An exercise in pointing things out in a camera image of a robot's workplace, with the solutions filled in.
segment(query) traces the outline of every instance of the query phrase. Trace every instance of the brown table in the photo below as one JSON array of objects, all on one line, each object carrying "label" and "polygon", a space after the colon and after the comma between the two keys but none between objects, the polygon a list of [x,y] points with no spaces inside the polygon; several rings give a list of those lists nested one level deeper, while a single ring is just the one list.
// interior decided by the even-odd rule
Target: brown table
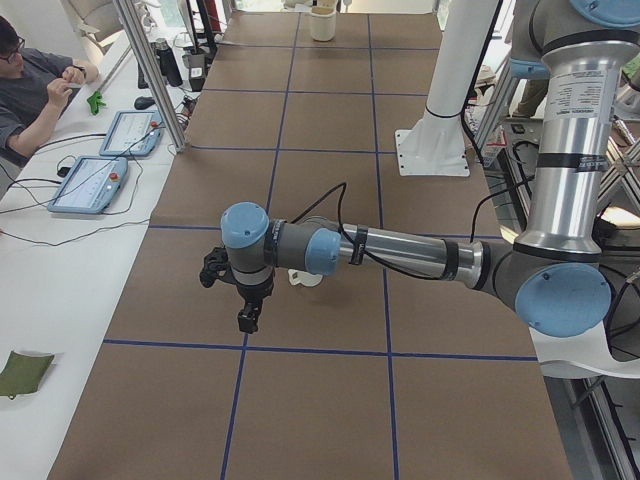
[{"label": "brown table", "polygon": [[[480,166],[403,178],[394,155],[435,17],[337,20],[319,44],[304,15],[234,14],[51,479],[571,478],[528,329],[496,299],[375,267],[312,289],[280,271],[246,336],[235,289],[200,286],[228,206],[292,218],[343,180],[345,221],[468,238]],[[477,233],[499,239],[490,206]]]}]

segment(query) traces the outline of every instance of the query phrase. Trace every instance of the hand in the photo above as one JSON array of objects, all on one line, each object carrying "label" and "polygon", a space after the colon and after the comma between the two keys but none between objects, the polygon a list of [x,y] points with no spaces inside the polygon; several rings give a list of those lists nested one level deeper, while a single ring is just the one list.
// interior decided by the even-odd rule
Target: hand
[{"label": "hand", "polygon": [[66,80],[69,83],[75,83],[78,85],[82,85],[85,83],[84,73],[81,70],[75,67],[67,67],[62,72],[62,79]]},{"label": "hand", "polygon": [[56,78],[47,85],[47,94],[49,95],[49,103],[60,109],[67,106],[69,96],[73,90],[69,86],[69,82],[62,78]]}]

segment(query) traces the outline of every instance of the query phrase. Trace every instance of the black hair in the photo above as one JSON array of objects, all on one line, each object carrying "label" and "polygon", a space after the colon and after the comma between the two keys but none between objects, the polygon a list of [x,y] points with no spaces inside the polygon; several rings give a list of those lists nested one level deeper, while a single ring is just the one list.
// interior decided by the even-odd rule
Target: black hair
[{"label": "black hair", "polygon": [[9,21],[0,16],[0,53],[9,53],[18,45],[18,34]]}]

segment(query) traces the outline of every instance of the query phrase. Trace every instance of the dark t-shirt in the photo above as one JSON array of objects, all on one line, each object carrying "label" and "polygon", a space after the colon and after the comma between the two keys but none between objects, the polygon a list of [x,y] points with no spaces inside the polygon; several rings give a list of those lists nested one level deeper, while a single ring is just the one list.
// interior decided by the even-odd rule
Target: dark t-shirt
[{"label": "dark t-shirt", "polygon": [[22,78],[0,78],[0,155],[24,167],[27,158],[7,148],[11,135],[31,125],[47,104],[47,85],[62,76],[73,60],[33,48],[22,50],[24,74]]}]

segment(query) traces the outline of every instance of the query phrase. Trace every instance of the glasses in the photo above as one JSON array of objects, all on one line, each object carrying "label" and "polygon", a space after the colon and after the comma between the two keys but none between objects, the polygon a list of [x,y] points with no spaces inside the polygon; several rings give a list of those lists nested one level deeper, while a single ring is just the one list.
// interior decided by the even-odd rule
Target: glasses
[{"label": "glasses", "polygon": [[16,61],[16,56],[20,53],[20,50],[24,48],[24,38],[18,37],[18,46],[6,57],[0,55],[0,60],[4,60],[7,63],[13,63]]}]

